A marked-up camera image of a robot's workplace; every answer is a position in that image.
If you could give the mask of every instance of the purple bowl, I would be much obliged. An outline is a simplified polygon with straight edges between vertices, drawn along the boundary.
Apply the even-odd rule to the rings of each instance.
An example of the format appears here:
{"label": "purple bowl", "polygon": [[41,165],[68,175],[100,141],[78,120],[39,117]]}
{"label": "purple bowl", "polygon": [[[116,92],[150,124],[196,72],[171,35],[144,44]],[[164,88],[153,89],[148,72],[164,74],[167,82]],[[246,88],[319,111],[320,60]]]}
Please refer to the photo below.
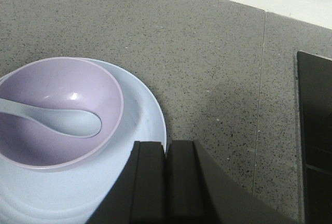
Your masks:
{"label": "purple bowl", "polygon": [[123,112],[117,80],[101,66],[79,58],[48,58],[17,69],[0,81],[0,98],[44,108],[82,109],[100,117],[102,128],[96,136],[77,138],[0,113],[0,156],[41,171],[67,169],[96,155]]}

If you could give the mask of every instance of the plate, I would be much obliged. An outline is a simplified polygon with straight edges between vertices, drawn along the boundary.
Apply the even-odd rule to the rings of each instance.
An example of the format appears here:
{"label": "plate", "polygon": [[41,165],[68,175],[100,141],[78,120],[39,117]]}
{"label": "plate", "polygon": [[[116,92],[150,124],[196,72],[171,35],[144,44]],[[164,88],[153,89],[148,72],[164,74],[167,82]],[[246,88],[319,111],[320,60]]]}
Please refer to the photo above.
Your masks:
{"label": "plate", "polygon": [[119,82],[121,123],[106,148],[88,162],[62,172],[36,172],[0,159],[1,224],[83,224],[121,173],[134,141],[160,141],[166,127],[151,91],[126,70],[99,60]]}

